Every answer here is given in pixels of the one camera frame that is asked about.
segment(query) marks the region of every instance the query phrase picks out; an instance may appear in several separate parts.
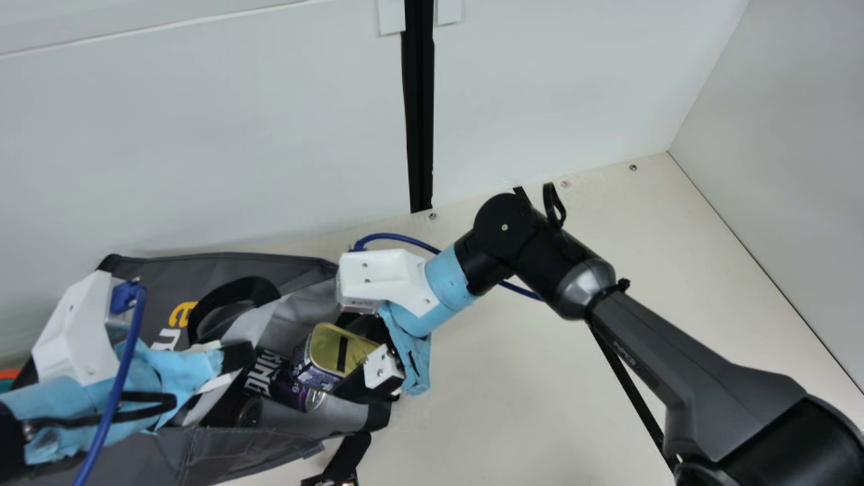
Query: can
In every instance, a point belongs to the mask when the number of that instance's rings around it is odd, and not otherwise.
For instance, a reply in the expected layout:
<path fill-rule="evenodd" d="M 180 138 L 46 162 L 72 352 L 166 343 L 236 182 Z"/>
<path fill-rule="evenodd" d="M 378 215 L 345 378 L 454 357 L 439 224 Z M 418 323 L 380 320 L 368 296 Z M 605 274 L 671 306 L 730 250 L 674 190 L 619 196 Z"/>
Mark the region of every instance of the can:
<path fill-rule="evenodd" d="M 234 426 L 257 429 L 261 423 L 263 412 L 264 399 L 261 397 L 251 397 L 240 407 L 240 412 L 237 414 L 237 421 L 234 423 Z"/>
<path fill-rule="evenodd" d="M 363 365 L 379 344 L 332 324 L 321 323 L 294 350 L 291 376 L 305 387 L 329 392 Z"/>
<path fill-rule="evenodd" d="M 300 412 L 312 412 L 324 400 L 323 392 L 311 390 L 294 380 L 289 360 L 268 349 L 258 350 L 255 365 L 243 379 L 248 394 L 273 399 Z"/>

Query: screw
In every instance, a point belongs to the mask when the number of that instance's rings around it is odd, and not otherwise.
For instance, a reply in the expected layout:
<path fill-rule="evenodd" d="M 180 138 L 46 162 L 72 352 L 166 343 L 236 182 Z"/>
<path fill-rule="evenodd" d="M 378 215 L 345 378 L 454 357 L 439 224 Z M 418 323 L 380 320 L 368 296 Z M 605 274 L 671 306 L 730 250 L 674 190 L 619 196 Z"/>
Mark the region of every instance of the screw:
<path fill-rule="evenodd" d="M 27 442 L 32 442 L 33 439 L 36 438 L 36 429 L 30 423 L 24 424 L 23 431 L 24 440 L 26 440 Z"/>

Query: purple can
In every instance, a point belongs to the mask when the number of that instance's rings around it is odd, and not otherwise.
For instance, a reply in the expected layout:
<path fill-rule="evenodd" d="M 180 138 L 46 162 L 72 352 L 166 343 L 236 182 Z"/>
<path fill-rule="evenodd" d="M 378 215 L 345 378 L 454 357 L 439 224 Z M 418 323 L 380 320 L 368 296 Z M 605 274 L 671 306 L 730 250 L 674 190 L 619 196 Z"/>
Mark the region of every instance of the purple can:
<path fill-rule="evenodd" d="M 247 393 L 264 396 L 300 412 L 312 412 L 327 396 L 294 381 L 289 360 L 268 349 L 258 350 L 255 366 L 244 379 Z"/>

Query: black vertical rail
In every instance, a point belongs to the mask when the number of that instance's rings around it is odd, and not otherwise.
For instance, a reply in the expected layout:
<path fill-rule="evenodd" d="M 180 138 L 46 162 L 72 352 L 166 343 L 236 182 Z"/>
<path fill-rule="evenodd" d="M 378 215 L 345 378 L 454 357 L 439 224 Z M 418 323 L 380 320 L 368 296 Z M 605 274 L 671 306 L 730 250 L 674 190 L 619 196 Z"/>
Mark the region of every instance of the black vertical rail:
<path fill-rule="evenodd" d="M 405 0 L 402 85 L 411 212 L 432 208 L 432 113 L 435 109 L 434 0 Z"/>

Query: black metal bar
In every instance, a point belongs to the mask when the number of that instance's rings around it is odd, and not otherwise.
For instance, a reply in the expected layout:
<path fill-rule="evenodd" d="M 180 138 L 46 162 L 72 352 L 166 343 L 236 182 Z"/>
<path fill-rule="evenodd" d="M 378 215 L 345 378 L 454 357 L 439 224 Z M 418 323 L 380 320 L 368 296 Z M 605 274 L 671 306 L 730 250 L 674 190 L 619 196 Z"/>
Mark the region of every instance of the black metal bar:
<path fill-rule="evenodd" d="M 432 208 L 432 124 L 435 96 L 433 0 L 405 0 L 402 84 L 411 212 Z"/>
<path fill-rule="evenodd" d="M 599 334 L 596 332 L 592 332 L 592 334 L 594 334 L 594 339 L 597 341 L 597 345 L 600 346 L 600 351 L 603 352 L 603 356 L 606 357 L 606 361 L 609 362 L 609 367 L 612 368 L 612 371 L 618 378 L 618 382 L 621 384 L 621 387 L 624 388 L 624 393 L 626 393 L 627 398 L 630 399 L 630 403 L 636 410 L 636 414 L 642 420 L 642 425 L 645 426 L 648 434 L 651 435 L 651 440 L 654 441 L 654 445 L 657 447 L 657 450 L 660 451 L 660 456 L 663 457 L 666 465 L 669 466 L 669 470 L 674 471 L 675 467 L 679 464 L 678 458 L 675 456 L 668 457 L 663 453 L 663 430 L 660 429 L 660 424 L 658 424 L 654 419 L 654 415 L 645 403 L 645 399 L 642 398 L 642 394 L 639 393 L 639 390 L 633 383 L 632 378 L 630 378 L 626 368 L 624 368 L 624 363 L 621 362 L 621 359 L 615 353 L 614 349 L 612 349 Z"/>

